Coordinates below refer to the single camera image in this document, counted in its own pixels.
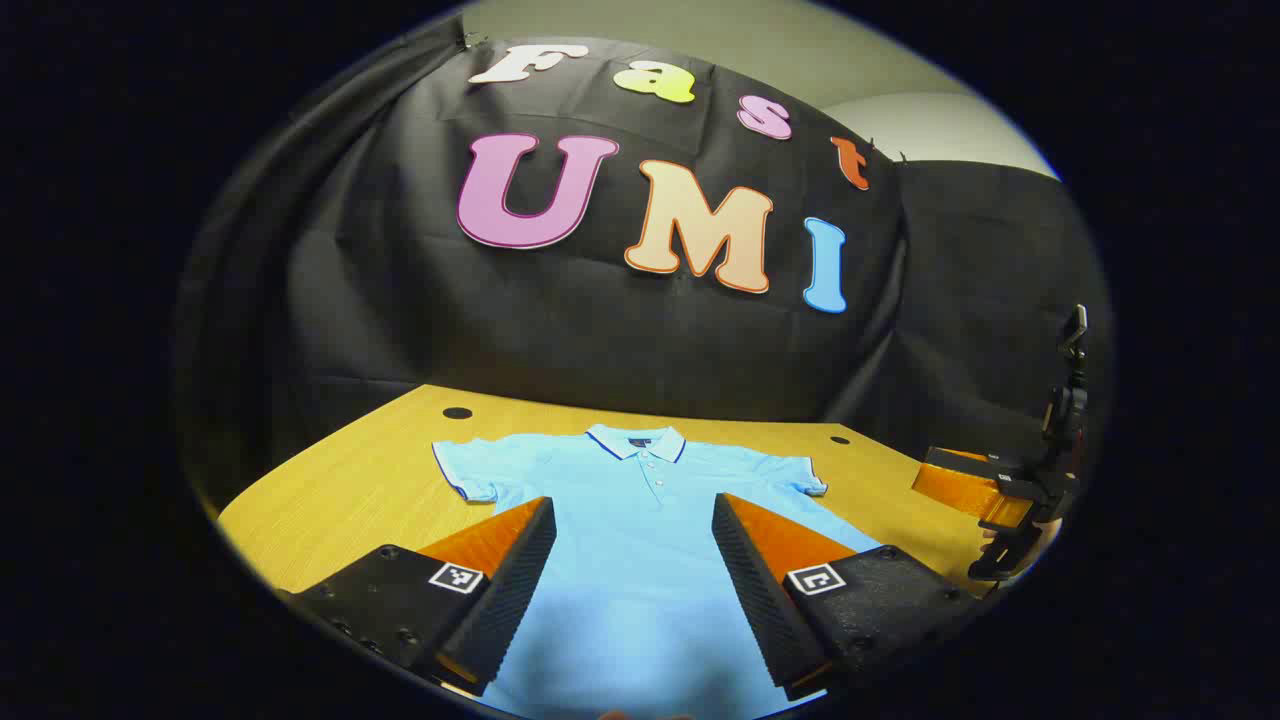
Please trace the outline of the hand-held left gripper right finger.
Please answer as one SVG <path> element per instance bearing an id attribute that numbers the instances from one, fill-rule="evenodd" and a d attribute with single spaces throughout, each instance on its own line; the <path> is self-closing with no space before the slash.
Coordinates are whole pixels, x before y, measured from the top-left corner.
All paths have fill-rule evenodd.
<path id="1" fill-rule="evenodd" d="M 716 496 L 712 533 L 771 679 L 790 700 L 886 682 L 983 607 L 905 550 L 851 550 L 736 495 Z"/>

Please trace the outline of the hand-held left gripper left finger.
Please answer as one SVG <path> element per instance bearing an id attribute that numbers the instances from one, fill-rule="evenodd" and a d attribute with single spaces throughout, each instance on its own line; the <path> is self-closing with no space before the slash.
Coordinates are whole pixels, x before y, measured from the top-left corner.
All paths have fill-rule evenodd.
<path id="1" fill-rule="evenodd" d="M 536 497 L 420 550 L 380 544 L 301 592 L 293 610 L 425 682 L 480 696 L 495 680 L 556 542 Z"/>

